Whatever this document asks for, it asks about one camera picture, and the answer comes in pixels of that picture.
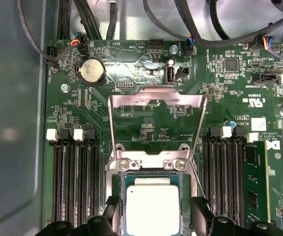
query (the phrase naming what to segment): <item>screw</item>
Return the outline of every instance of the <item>screw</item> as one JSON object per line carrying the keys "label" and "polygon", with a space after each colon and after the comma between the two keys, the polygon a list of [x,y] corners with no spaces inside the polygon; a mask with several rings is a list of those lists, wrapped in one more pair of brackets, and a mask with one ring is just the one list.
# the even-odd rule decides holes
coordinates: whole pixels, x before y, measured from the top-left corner
{"label": "screw", "polygon": [[185,169],[185,161],[177,160],[176,163],[175,163],[175,167],[179,170],[184,170]]}
{"label": "screw", "polygon": [[62,92],[68,92],[69,91],[69,85],[68,84],[62,84],[61,85],[61,91]]}
{"label": "screw", "polygon": [[129,167],[129,162],[128,162],[128,160],[122,160],[122,161],[120,161],[118,166],[121,170],[126,170]]}
{"label": "screw", "polygon": [[220,223],[223,223],[223,224],[228,223],[228,219],[223,218],[223,217],[219,217],[219,218],[218,218],[218,221],[219,221]]}
{"label": "screw", "polygon": [[169,48],[169,51],[170,51],[171,54],[177,54],[179,52],[179,47],[177,45],[172,45]]}
{"label": "screw", "polygon": [[261,230],[267,230],[268,229],[268,226],[263,224],[263,223],[258,223],[257,227],[259,227]]}

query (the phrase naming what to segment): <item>motherboard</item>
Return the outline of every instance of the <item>motherboard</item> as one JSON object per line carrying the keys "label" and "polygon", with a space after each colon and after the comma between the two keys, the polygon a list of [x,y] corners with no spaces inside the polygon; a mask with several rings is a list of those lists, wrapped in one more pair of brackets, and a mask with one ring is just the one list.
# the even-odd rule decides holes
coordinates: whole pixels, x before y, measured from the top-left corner
{"label": "motherboard", "polygon": [[[55,54],[69,44],[55,41],[48,51]],[[272,48],[283,54],[283,44]],[[215,215],[243,227],[254,221],[282,227],[283,60],[244,44],[208,49],[159,39],[89,40],[49,65],[44,226],[58,220],[77,226],[103,213],[105,165],[113,151],[108,98],[156,86],[203,95],[201,129],[190,106],[159,99],[119,106],[112,111],[116,149],[159,154],[188,148],[198,132],[193,158],[200,184],[189,190],[191,181],[183,174],[182,194],[205,196]],[[140,175],[150,173],[180,178],[179,172]],[[120,185],[124,177],[117,178]],[[183,224],[189,224],[185,206],[182,211]]]}

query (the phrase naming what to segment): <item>memory chip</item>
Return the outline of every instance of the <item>memory chip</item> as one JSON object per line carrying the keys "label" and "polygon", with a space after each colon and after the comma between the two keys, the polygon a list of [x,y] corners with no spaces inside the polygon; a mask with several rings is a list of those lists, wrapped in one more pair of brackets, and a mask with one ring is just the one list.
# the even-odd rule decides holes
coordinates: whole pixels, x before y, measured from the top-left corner
{"label": "memory chip", "polygon": [[225,59],[226,72],[238,72],[238,59]]}
{"label": "memory chip", "polygon": [[248,192],[248,200],[251,207],[258,209],[258,196],[256,193],[249,190]]}
{"label": "memory chip", "polygon": [[245,158],[246,158],[246,161],[249,162],[249,163],[255,163],[256,162],[256,153],[255,153],[255,150],[252,147],[246,147]]}

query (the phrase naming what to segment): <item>black cable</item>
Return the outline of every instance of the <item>black cable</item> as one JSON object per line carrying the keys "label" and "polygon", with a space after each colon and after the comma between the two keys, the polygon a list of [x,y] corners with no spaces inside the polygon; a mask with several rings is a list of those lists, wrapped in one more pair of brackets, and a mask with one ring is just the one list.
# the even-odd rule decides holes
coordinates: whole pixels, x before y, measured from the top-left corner
{"label": "black cable", "polygon": [[63,19],[62,19],[62,34],[63,39],[71,38],[71,3],[72,0],[63,0]]}
{"label": "black cable", "polygon": [[272,50],[271,48],[267,50],[267,52],[269,52],[271,55],[283,60],[283,56],[278,54],[277,52],[275,52],[274,50]]}
{"label": "black cable", "polygon": [[92,32],[93,32],[93,35],[95,36],[95,39],[102,40],[102,36],[101,36],[100,31],[99,31],[96,19],[94,18],[93,13],[92,13],[87,1],[86,0],[80,0],[80,3],[83,6],[84,12],[89,19],[89,23],[91,25]]}
{"label": "black cable", "polygon": [[88,18],[86,16],[86,13],[85,13],[85,11],[83,9],[83,6],[82,6],[80,0],[74,0],[74,3],[75,3],[75,6],[76,6],[76,8],[78,10],[78,13],[79,13],[79,15],[81,17],[81,20],[82,20],[82,23],[84,25],[85,31],[87,33],[87,37],[89,39],[95,39],[95,37],[94,37],[94,35],[92,33],[91,25],[89,23],[89,20],[88,20]]}
{"label": "black cable", "polygon": [[163,25],[159,20],[158,18],[153,14],[153,12],[151,11],[150,7],[149,7],[149,4],[148,4],[148,0],[143,0],[142,1],[143,3],[143,8],[148,16],[148,18],[151,20],[151,22],[157,26],[158,28],[162,29],[164,32],[172,35],[173,37],[176,37],[178,39],[181,39],[181,40],[186,40],[187,37],[185,36],[182,36],[178,33],[175,33],[173,32],[172,30],[170,30],[168,27],[166,27],[165,25]]}
{"label": "black cable", "polygon": [[63,39],[63,0],[58,1],[57,10],[57,39]]}
{"label": "black cable", "polygon": [[23,0],[17,0],[17,10],[18,10],[18,14],[19,14],[19,18],[20,18],[20,23],[23,27],[23,30],[26,34],[26,37],[29,41],[29,43],[32,45],[32,47],[40,54],[42,55],[43,57],[45,57],[46,59],[48,60],[51,60],[51,61],[57,61],[57,60],[60,60],[62,59],[72,48],[73,46],[72,45],[68,45],[59,55],[57,55],[56,57],[52,57],[52,56],[49,56],[48,54],[46,54],[45,52],[43,52],[39,46],[36,44],[36,42],[34,41],[32,35],[31,35],[31,32],[28,28],[28,25],[27,25],[27,22],[26,22],[26,19],[25,19],[25,15],[24,15],[24,9],[23,9]]}
{"label": "black cable", "polygon": [[117,21],[117,4],[115,2],[110,3],[110,23],[107,30],[107,40],[114,38],[115,27]]}
{"label": "black cable", "polygon": [[186,0],[174,0],[175,6],[185,24],[187,29],[189,30],[190,34],[192,35],[193,39],[197,42],[197,44],[207,47],[207,48],[218,48],[218,47],[227,47],[232,44],[237,44],[237,43],[246,43],[254,40],[255,37],[257,36],[263,36],[266,35],[279,27],[283,26],[283,18],[273,24],[270,24],[269,26],[262,28],[256,32],[249,33],[247,35],[237,37],[237,38],[232,38],[232,39],[227,39],[227,40],[217,40],[217,41],[209,41],[209,40],[204,40],[201,38],[197,27],[193,21],[191,12],[189,10],[188,4]]}
{"label": "black cable", "polygon": [[209,3],[209,13],[210,13],[210,19],[211,23],[216,30],[217,34],[222,40],[230,39],[229,36],[226,34],[224,29],[221,27],[218,14],[217,14],[217,2],[218,0],[211,0]]}

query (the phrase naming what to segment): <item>white slot latch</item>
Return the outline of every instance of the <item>white slot latch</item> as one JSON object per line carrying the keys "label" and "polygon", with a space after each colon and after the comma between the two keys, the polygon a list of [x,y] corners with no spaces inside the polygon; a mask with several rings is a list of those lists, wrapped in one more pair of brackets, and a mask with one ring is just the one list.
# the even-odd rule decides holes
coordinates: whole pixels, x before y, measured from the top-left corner
{"label": "white slot latch", "polygon": [[258,141],[258,133],[248,133],[246,135],[246,142],[247,143],[253,143],[255,141]]}
{"label": "white slot latch", "polygon": [[220,138],[228,139],[232,136],[232,129],[230,126],[223,126],[220,129]]}
{"label": "white slot latch", "polygon": [[57,142],[58,135],[56,129],[47,129],[46,139],[49,141]]}
{"label": "white slot latch", "polygon": [[74,140],[83,141],[84,140],[84,131],[82,129],[74,129]]}

